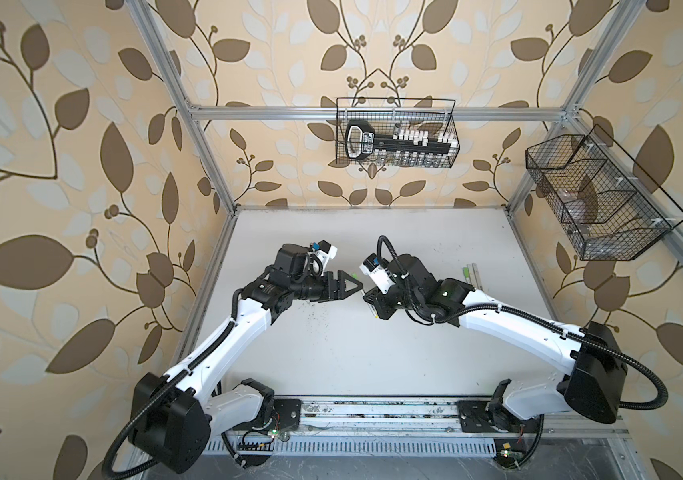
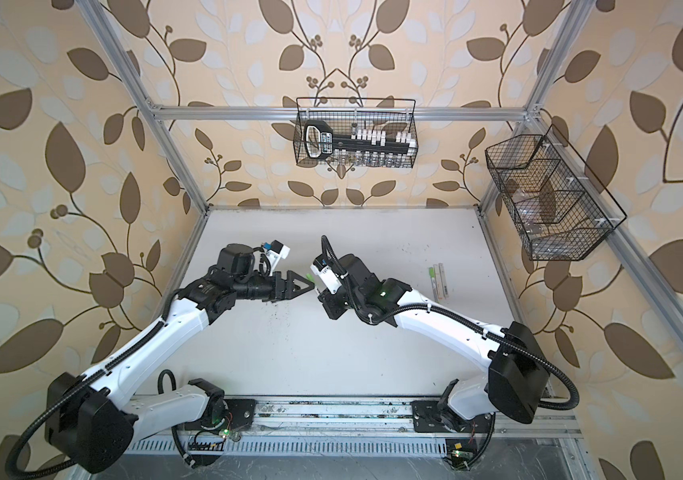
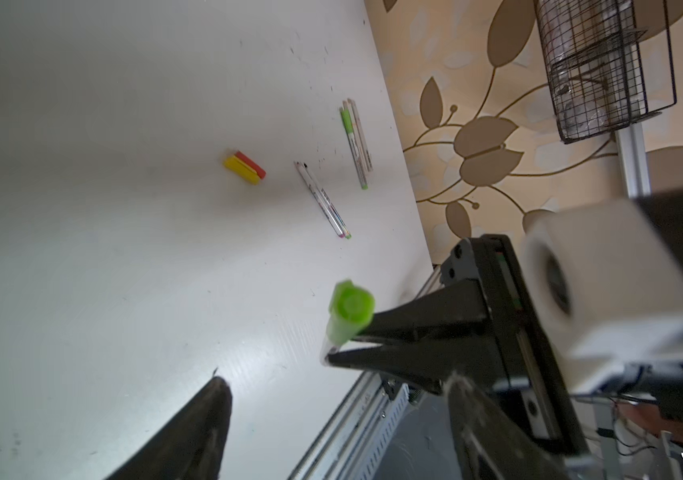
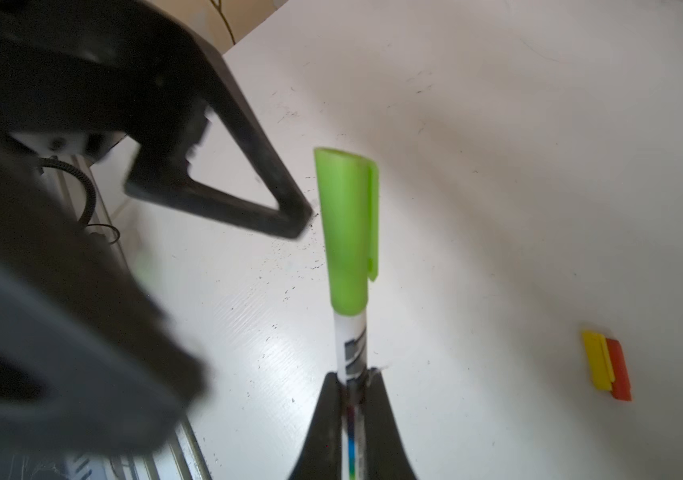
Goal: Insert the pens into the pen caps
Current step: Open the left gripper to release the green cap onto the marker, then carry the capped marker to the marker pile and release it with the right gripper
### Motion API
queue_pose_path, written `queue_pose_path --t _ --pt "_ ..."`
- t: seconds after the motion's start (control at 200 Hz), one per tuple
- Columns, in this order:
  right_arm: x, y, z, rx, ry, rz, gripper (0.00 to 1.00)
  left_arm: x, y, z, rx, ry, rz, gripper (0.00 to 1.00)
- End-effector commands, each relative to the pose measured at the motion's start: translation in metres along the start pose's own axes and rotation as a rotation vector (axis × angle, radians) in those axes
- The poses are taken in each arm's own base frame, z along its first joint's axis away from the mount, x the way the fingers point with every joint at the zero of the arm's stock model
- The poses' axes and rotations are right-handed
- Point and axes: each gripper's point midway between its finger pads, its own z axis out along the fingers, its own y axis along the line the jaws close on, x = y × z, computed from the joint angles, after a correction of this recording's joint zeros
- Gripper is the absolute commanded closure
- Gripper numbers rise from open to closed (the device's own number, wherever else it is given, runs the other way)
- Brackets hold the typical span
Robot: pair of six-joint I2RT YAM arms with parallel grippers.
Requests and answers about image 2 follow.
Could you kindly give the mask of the white marker orange tip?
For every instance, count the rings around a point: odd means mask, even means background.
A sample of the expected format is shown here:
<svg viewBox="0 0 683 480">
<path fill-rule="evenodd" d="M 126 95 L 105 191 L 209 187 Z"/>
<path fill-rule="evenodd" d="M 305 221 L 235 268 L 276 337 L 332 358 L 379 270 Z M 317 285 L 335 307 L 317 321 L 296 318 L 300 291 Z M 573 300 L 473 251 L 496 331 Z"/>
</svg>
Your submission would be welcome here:
<svg viewBox="0 0 683 480">
<path fill-rule="evenodd" d="M 445 293 L 443 293 L 443 280 L 441 280 L 441 271 L 439 271 L 439 265 L 435 264 L 433 266 L 433 275 L 435 275 L 435 296 L 437 299 L 444 300 Z"/>
</svg>

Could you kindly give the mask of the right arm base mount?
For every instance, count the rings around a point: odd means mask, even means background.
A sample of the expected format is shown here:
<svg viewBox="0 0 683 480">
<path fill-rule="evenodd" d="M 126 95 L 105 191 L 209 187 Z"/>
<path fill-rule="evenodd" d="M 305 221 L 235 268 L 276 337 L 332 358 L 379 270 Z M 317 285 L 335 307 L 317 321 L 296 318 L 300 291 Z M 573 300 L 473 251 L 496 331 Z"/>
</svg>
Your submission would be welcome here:
<svg viewBox="0 0 683 480">
<path fill-rule="evenodd" d="M 417 433 L 435 433 L 471 436 L 487 433 L 491 429 L 491 414 L 481 414 L 470 420 L 463 419 L 437 400 L 411 402 L 413 430 Z"/>
</svg>

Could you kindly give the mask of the white marker pink tip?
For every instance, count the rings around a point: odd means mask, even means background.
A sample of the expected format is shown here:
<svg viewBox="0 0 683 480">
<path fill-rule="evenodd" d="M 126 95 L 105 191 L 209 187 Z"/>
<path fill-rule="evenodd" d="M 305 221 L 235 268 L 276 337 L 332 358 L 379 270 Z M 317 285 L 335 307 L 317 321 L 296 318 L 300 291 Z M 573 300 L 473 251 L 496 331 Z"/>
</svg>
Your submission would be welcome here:
<svg viewBox="0 0 683 480">
<path fill-rule="evenodd" d="M 447 288 L 447 277 L 445 277 L 445 266 L 443 263 L 437 264 L 439 270 L 439 280 L 441 280 L 441 288 L 443 288 L 443 299 L 449 298 L 449 288 Z"/>
</svg>

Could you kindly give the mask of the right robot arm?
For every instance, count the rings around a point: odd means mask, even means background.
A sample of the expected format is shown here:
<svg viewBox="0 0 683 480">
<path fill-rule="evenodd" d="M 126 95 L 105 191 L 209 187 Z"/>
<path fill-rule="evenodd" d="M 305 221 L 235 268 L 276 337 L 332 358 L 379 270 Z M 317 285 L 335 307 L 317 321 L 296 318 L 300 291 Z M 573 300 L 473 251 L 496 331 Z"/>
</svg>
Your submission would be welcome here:
<svg viewBox="0 0 683 480">
<path fill-rule="evenodd" d="M 321 254 L 312 271 L 325 285 L 319 300 L 329 318 L 351 311 L 369 326 L 387 323 L 421 334 L 475 365 L 475 376 L 449 384 L 449 414 L 471 420 L 501 413 L 530 424 L 537 410 L 567 411 L 579 405 L 575 382 L 545 358 L 527 326 L 465 317 L 403 281 L 377 278 L 353 254 Z"/>
</svg>

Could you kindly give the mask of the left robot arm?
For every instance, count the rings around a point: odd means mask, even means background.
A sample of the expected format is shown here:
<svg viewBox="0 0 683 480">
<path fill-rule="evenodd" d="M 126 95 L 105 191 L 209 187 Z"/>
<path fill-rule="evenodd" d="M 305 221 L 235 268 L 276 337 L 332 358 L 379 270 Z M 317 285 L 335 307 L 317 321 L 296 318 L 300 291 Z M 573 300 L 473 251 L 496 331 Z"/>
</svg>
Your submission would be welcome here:
<svg viewBox="0 0 683 480">
<path fill-rule="evenodd" d="M 204 416 L 219 389 L 196 379 L 147 400 L 135 400 L 142 384 L 189 340 L 213 325 L 239 300 L 293 300 L 315 287 L 295 271 L 279 272 L 289 247 L 273 241 L 258 247 L 231 243 L 208 272 L 177 289 L 161 315 L 118 352 L 75 377 L 60 375 L 49 387 L 46 411 L 19 436 L 5 462 L 11 479 L 39 479 L 79 465 L 100 473 L 135 441 Z M 20 458 L 42 430 L 66 461 L 25 471 Z"/>
</svg>

